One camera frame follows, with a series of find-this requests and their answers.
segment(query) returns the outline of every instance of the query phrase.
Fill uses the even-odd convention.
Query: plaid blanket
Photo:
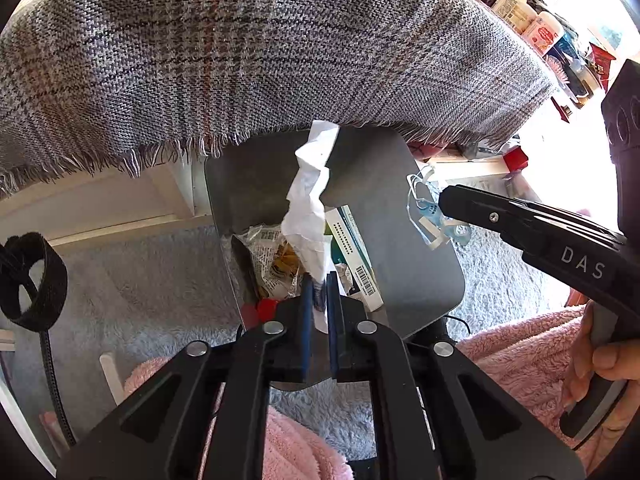
[[[36,0],[0,36],[0,192],[313,119],[499,145],[551,77],[478,0]]]

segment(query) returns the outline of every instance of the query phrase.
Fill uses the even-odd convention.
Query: bottle
[[[496,0],[491,8],[498,16],[504,19],[518,2],[526,4],[527,0]]]
[[[544,56],[563,34],[564,28],[556,17],[543,10],[522,33],[522,39],[529,43],[540,56]]]
[[[531,6],[518,2],[503,20],[518,34],[522,34],[537,16],[538,13]]]

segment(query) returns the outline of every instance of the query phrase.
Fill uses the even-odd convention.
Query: black velcro strap
[[[7,240],[0,260],[0,310],[16,325],[32,332],[45,332],[60,317],[66,300],[66,267],[40,233],[27,233]],[[44,260],[44,273],[31,306],[20,310],[20,285],[33,288],[29,270]]]

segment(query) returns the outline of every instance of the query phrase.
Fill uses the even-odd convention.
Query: white paper
[[[316,283],[326,276],[324,206],[320,194],[329,182],[326,162],[334,148],[340,126],[314,121],[306,144],[296,150],[300,169],[287,193],[289,211],[282,219],[282,234],[291,244],[306,272]]]

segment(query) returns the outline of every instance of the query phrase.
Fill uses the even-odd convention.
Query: gray fluffy rug
[[[559,308],[566,299],[567,287],[527,267],[497,235],[475,229],[472,242],[456,250],[466,294],[453,313],[474,332]],[[211,227],[113,244],[64,261],[68,298],[50,335],[63,402],[79,438],[114,408],[100,354],[115,352],[128,376],[135,365],[175,354],[190,340],[220,344],[235,334],[239,317]],[[15,355],[4,358],[18,403],[55,462],[38,420],[52,410],[38,337],[9,327],[4,318],[0,324],[16,334]],[[456,322],[449,326],[454,338],[466,333]],[[300,392],[273,390],[271,402],[349,459],[375,455],[365,383],[325,381]]]

